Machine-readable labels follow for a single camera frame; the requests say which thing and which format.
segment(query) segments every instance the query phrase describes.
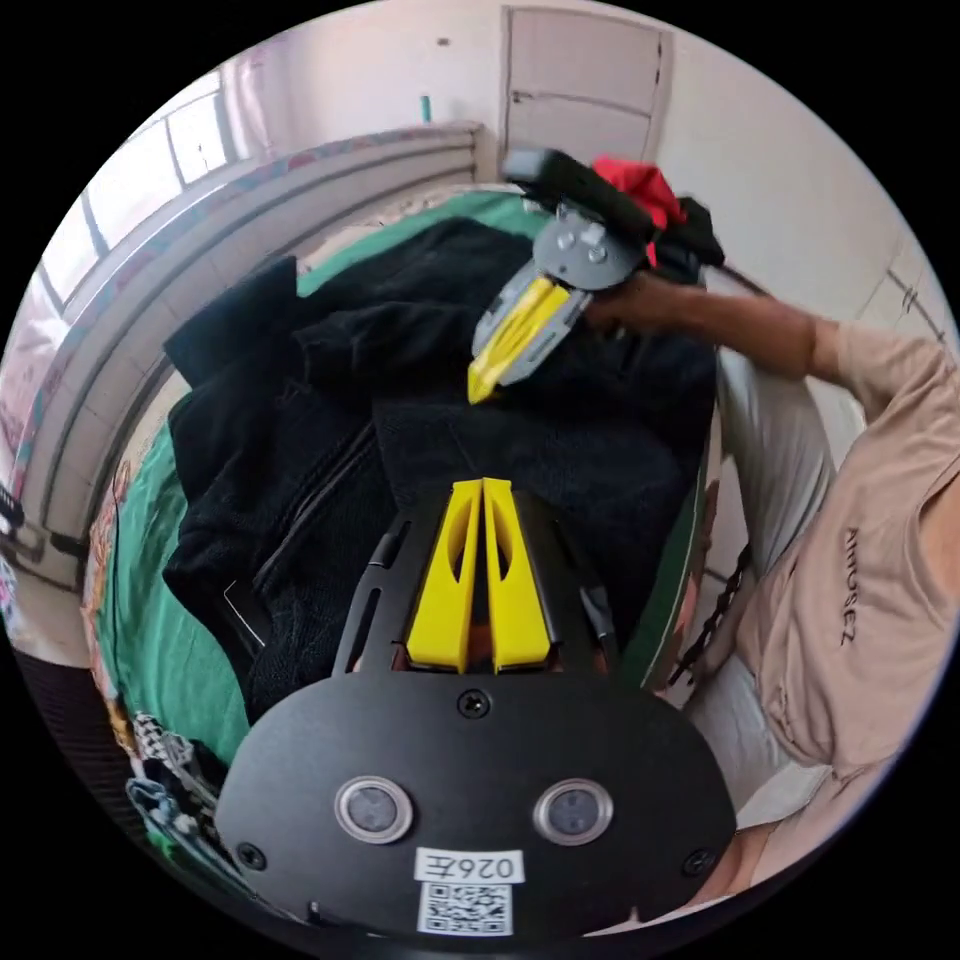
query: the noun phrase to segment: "green bedsheet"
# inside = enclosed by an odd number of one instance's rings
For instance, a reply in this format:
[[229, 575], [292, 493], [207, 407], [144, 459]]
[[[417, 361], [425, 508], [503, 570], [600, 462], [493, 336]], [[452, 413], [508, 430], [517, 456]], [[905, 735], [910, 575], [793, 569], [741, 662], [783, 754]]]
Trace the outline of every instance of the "green bedsheet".
[[[424, 228], [465, 216], [534, 237], [546, 215], [511, 194], [468, 193], [401, 220], [335, 254], [298, 281], [308, 296], [347, 267], [376, 256]], [[661, 562], [654, 596], [631, 640], [629, 673], [643, 682], [676, 619], [699, 529], [703, 484], [691, 491]], [[131, 483], [120, 511], [117, 563], [110, 559], [96, 630], [104, 665], [127, 711], [148, 713], [167, 729], [205, 743], [229, 764], [249, 725], [240, 689], [220, 646], [180, 606], [162, 571], [186, 510], [166, 425]]]

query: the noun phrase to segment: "person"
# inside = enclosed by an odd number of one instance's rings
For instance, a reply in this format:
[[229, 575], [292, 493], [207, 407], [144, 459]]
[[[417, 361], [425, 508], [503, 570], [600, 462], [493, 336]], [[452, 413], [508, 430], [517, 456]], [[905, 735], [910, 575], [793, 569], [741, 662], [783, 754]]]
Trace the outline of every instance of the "person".
[[[738, 811], [775, 775], [793, 791], [773, 822], [738, 831], [693, 906], [828, 839], [933, 694], [960, 609], [960, 375], [932, 342], [646, 274], [598, 297], [587, 319], [719, 348], [755, 586], [737, 604], [735, 649], [684, 709]], [[863, 408], [866, 429], [839, 470], [806, 377]]]

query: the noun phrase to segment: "red cloth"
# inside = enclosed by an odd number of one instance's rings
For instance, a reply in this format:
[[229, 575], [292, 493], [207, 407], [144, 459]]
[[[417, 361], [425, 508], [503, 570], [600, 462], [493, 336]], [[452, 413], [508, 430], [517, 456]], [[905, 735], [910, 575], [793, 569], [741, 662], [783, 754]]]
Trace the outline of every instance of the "red cloth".
[[[659, 167], [649, 163], [618, 160], [604, 154], [593, 161], [593, 169], [608, 183], [627, 194], [638, 206], [643, 207], [658, 229], [666, 230], [671, 224], [683, 223], [687, 219], [680, 207], [680, 201]], [[652, 243], [647, 248], [647, 254], [650, 265], [655, 267], [657, 256]]]

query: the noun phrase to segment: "gray pants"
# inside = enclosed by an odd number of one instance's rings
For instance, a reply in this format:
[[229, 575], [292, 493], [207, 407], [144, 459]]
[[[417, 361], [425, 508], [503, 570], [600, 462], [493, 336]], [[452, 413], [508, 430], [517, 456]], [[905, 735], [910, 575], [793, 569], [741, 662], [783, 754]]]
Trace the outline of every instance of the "gray pants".
[[[816, 515], [836, 471], [804, 382], [763, 373], [730, 350], [720, 351], [719, 362], [723, 446], [737, 467], [760, 578]], [[720, 764], [741, 826], [794, 813], [829, 769], [801, 766], [784, 752], [767, 724], [753, 675], [736, 653], [697, 687], [685, 712]]]

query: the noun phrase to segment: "sticker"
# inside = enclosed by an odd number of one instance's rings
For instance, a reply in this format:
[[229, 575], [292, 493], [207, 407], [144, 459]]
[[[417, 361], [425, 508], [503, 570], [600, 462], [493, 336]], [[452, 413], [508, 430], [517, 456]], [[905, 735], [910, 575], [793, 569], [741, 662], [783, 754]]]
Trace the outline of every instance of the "sticker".
[[523, 851], [466, 853], [417, 847], [413, 879], [420, 883], [523, 883]]
[[417, 933], [511, 937], [513, 887], [509, 883], [424, 883]]

